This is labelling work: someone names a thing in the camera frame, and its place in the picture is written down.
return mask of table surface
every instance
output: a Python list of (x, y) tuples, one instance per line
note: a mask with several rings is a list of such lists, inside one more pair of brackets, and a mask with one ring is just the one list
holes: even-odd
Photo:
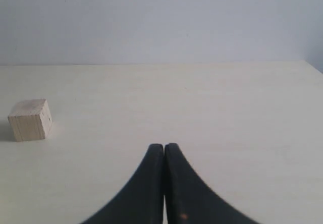
[[(78, 224), (169, 142), (256, 221), (321, 223), (322, 90), (306, 62), (1, 66), (0, 223)], [(48, 139), (14, 142), (7, 115), (38, 98)]]

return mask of light wood cube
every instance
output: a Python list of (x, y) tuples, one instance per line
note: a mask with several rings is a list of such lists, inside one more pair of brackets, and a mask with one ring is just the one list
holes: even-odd
[(46, 99), (24, 100), (17, 103), (8, 120), (17, 142), (45, 139), (52, 125)]

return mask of white wall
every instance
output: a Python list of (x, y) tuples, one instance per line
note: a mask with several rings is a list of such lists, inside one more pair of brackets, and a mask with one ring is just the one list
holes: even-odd
[(323, 0), (0, 0), (0, 64), (306, 59), (319, 65), (322, 5)]

